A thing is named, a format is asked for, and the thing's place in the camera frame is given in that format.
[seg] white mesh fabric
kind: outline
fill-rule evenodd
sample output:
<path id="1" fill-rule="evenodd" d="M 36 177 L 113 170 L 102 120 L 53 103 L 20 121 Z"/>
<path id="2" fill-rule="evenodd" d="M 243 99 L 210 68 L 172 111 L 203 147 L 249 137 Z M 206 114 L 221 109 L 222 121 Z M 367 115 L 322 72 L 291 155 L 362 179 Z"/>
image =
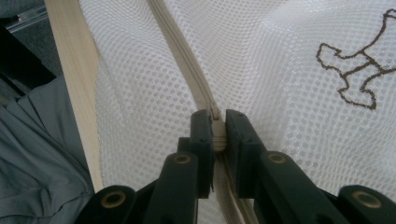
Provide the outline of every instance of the white mesh fabric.
<path id="1" fill-rule="evenodd" d="M 146 1 L 80 2 L 103 58 L 97 111 L 104 185 L 140 189 L 189 135 L 196 106 Z M 367 92 L 356 91 L 378 66 L 395 65 L 392 19 L 362 51 L 392 1 L 165 4 L 223 112 L 246 113 L 266 147 L 291 155 L 319 187 L 336 193 L 362 184 L 396 200 L 396 75 L 367 83 L 375 108 Z M 376 63 L 342 79 L 367 55 Z M 354 89 L 341 94 L 346 84 Z M 200 222 L 223 222 L 214 201 L 200 202 Z"/>
<path id="2" fill-rule="evenodd" d="M 377 64 L 343 80 L 369 61 L 362 53 L 340 58 L 375 40 L 393 1 L 165 4 L 223 112 L 246 113 L 266 147 L 291 155 L 319 187 L 337 193 L 361 184 L 396 200 L 396 17 L 364 51 Z M 329 47 L 317 57 L 322 43 Z M 360 87 L 381 73 L 378 65 L 389 73 L 366 85 L 373 108 Z"/>
<path id="3" fill-rule="evenodd" d="M 102 60 L 96 109 L 104 187 L 141 189 L 158 178 L 196 106 L 146 1 L 80 1 Z M 216 195 L 200 223 L 223 223 Z"/>

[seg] stitched outline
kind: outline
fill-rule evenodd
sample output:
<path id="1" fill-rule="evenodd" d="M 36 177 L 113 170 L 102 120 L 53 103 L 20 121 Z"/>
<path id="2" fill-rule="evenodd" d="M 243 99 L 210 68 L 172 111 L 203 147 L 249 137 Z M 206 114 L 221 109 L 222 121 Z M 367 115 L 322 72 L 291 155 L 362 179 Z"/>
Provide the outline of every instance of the stitched outline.
<path id="1" fill-rule="evenodd" d="M 370 81 L 372 81 L 372 80 L 373 80 L 374 78 L 376 78 L 376 77 L 382 77 L 382 76 L 384 76 L 384 75 L 387 75 L 387 74 L 390 74 L 390 73 L 396 71 L 396 68 L 392 68 L 392 69 L 383 68 L 378 62 L 375 61 L 374 58 L 370 57 L 370 56 L 369 56 L 368 54 L 366 54 L 366 52 L 365 52 L 365 50 L 367 50 L 367 49 L 370 48 L 372 45 L 374 45 L 375 42 L 378 41 L 379 37 L 381 37 L 381 35 L 385 32 L 385 30 L 387 29 L 387 19 L 388 19 L 388 18 L 396 19 L 396 16 L 393 16 L 393 15 L 390 14 L 391 12 L 396 13 L 396 10 L 393 9 L 393 8 L 391 8 L 391 9 L 387 10 L 387 12 L 386 12 L 385 14 L 383 14 L 381 30 L 380 30 L 379 33 L 376 35 L 376 37 L 374 38 L 374 40 L 373 40 L 369 45 L 365 46 L 364 48 L 362 48 L 361 50 L 357 51 L 356 53 L 354 53 L 354 54 L 352 54 L 352 55 L 341 56 L 341 55 L 340 55 L 340 53 L 341 53 L 341 50 L 340 50 L 340 49 L 335 48 L 335 47 L 333 47 L 333 46 L 330 46 L 329 44 L 326 44 L 326 43 L 321 43 L 321 44 L 319 45 L 318 52 L 317 52 L 317 55 L 316 55 L 317 61 L 320 63 L 320 65 L 321 65 L 324 69 L 326 69 L 326 70 L 329 70 L 329 69 L 335 70 L 335 71 L 338 73 L 338 75 L 340 76 L 340 78 L 344 80 L 346 86 L 345 86 L 344 88 L 338 90 L 338 93 L 340 94 L 341 98 L 342 98 L 345 102 L 347 102 L 348 104 L 357 105 L 357 106 L 362 106 L 362 107 L 364 107 L 364 108 L 368 108 L 368 109 L 371 109 L 371 110 L 375 110 L 375 109 L 376 109 L 376 98 L 375 98 L 375 93 L 374 93 L 373 91 L 371 91 L 371 90 L 369 90 L 369 89 L 366 88 L 367 85 L 368 85 L 368 83 L 369 83 Z M 339 68 L 337 68 L 337 67 L 335 67 L 335 66 L 331 66 L 331 65 L 326 65 L 326 64 L 324 64 L 324 62 L 320 59 L 320 54 L 321 54 L 322 48 L 323 48 L 324 46 L 327 47 L 327 48 L 329 48 L 329 49 L 333 49 L 334 52 L 335 52 L 335 53 L 334 53 L 334 56 L 336 56 L 336 57 L 338 57 L 338 58 L 340 58 L 340 59 L 351 59 L 351 58 L 355 58 L 356 56 L 358 56 L 359 54 L 361 54 L 361 55 L 363 55 L 363 56 L 368 60 L 368 63 L 365 63 L 365 64 L 363 64 L 363 65 L 361 65 L 361 66 L 356 67 L 356 68 L 353 69 L 352 71 L 348 71 L 348 72 L 345 72 L 344 74 L 342 74 L 342 72 L 341 72 L 341 70 L 340 70 Z M 354 73 L 356 73 L 356 72 L 358 72 L 358 71 L 364 69 L 365 67 L 367 67 L 367 66 L 369 66 L 369 65 L 375 66 L 375 67 L 379 70 L 379 73 L 373 74 L 372 76 L 366 78 L 366 79 L 364 80 L 364 82 L 361 84 L 359 90 L 360 90 L 361 92 L 363 92 L 363 93 L 366 92 L 366 93 L 369 93 L 369 94 L 371 95 L 372 104 L 371 104 L 371 105 L 364 105 L 364 104 L 356 103 L 356 102 L 353 102 L 353 101 L 349 101 L 349 100 L 345 97 L 345 95 L 343 94 L 343 92 L 344 92 L 344 91 L 347 91 L 347 90 L 349 89 L 349 87 L 350 87 L 350 86 L 349 86 L 349 83 L 348 83 L 348 81 L 347 81 L 347 77 L 350 76 L 350 75 L 353 75 Z"/>

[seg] zipper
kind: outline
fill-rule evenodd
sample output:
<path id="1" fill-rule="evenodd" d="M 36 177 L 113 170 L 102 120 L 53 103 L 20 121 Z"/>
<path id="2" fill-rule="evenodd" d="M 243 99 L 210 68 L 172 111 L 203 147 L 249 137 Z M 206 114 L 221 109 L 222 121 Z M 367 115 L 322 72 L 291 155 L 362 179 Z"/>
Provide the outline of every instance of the zipper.
<path id="1" fill-rule="evenodd" d="M 148 0 L 163 36 L 172 51 L 177 65 L 190 87 L 197 108 L 210 111 L 212 119 L 213 148 L 217 152 L 214 185 L 221 211 L 229 224 L 258 223 L 253 207 L 247 200 L 238 199 L 233 194 L 232 180 L 227 162 L 222 155 L 227 147 L 225 123 L 205 79 L 204 72 L 194 57 L 184 35 L 168 11 L 163 0 Z"/>

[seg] brown embroidered design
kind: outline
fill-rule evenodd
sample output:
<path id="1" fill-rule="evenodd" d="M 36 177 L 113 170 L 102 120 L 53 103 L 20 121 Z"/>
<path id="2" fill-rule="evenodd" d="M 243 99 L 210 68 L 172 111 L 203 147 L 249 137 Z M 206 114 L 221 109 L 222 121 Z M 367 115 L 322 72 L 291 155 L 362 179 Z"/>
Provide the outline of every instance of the brown embroidered design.
<path id="1" fill-rule="evenodd" d="M 335 70 L 346 86 L 340 90 L 341 98 L 352 105 L 376 109 L 375 93 L 367 88 L 370 81 L 377 77 L 392 74 L 396 71 L 396 52 L 384 57 L 384 48 L 394 48 L 396 38 L 396 10 L 389 9 L 382 20 L 382 27 L 374 40 L 356 53 L 342 56 L 341 50 L 329 44 L 319 46 L 317 60 L 328 70 Z"/>

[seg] mesh netting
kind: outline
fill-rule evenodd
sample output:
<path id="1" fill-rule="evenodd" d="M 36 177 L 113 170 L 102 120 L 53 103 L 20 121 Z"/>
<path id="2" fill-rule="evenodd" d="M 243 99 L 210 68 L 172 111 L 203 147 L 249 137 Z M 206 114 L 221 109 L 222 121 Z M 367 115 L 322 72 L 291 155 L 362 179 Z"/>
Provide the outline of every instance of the mesh netting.
<path id="1" fill-rule="evenodd" d="M 103 58 L 104 185 L 140 189 L 189 136 L 196 106 L 146 1 L 80 2 Z M 165 4 L 223 112 L 246 113 L 266 147 L 319 187 L 361 184 L 396 200 L 392 1 Z M 201 222 L 223 222 L 213 198 L 200 206 Z"/>

